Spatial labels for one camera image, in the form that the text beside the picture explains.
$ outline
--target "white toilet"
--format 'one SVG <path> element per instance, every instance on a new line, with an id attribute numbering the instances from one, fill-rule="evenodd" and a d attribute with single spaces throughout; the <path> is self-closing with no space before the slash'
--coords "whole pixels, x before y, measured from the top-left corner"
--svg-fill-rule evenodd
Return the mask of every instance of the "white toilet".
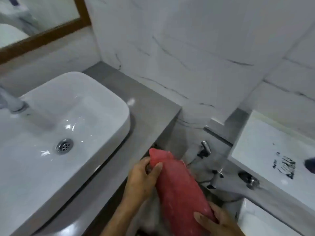
<path id="1" fill-rule="evenodd" d="M 29 35 L 14 26 L 0 24 L 0 48 L 19 42 L 28 37 Z"/>
<path id="2" fill-rule="evenodd" d="M 248 199 L 223 205 L 246 236 L 301 236 Z"/>

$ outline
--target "faucet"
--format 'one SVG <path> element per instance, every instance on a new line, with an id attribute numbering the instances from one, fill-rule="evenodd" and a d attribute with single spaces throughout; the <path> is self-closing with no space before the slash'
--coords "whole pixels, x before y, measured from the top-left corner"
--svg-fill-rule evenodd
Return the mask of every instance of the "faucet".
<path id="1" fill-rule="evenodd" d="M 0 85 L 0 109 L 7 108 L 10 113 L 18 114 L 28 108 L 25 101 L 11 95 L 4 87 Z"/>

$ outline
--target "red object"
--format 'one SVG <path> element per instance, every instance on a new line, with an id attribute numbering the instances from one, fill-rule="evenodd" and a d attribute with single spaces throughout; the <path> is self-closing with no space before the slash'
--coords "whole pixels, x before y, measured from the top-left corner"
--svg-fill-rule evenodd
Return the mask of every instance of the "red object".
<path id="1" fill-rule="evenodd" d="M 190 175 L 183 161 L 176 160 L 171 152 L 151 148 L 150 166 L 163 162 L 156 188 L 164 216 L 171 225 L 174 236 L 209 235 L 194 219 L 199 212 L 214 222 L 217 219 L 202 190 Z"/>

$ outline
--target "left hand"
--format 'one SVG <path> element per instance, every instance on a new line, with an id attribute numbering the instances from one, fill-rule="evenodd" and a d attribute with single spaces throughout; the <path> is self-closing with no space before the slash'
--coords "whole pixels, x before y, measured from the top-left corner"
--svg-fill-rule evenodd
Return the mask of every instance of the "left hand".
<path id="1" fill-rule="evenodd" d="M 129 172 L 122 200 L 122 202 L 128 207 L 138 209 L 152 194 L 163 164 L 161 162 L 158 163 L 152 171 L 147 174 L 146 166 L 149 162 L 150 157 L 145 157 Z"/>

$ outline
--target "right hand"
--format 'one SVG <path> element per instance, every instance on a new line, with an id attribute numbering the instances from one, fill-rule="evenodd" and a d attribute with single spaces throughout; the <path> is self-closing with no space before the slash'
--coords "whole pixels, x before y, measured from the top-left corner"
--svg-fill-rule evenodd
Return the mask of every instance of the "right hand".
<path id="1" fill-rule="evenodd" d="M 234 222 L 228 213 L 221 209 L 216 204 L 209 202 L 211 209 L 215 213 L 215 217 L 218 219 L 219 224 L 216 224 L 212 220 L 208 219 L 206 216 L 195 212 L 195 220 L 206 230 L 211 232 L 213 236 L 245 236 L 242 230 L 238 227 L 236 222 Z"/>

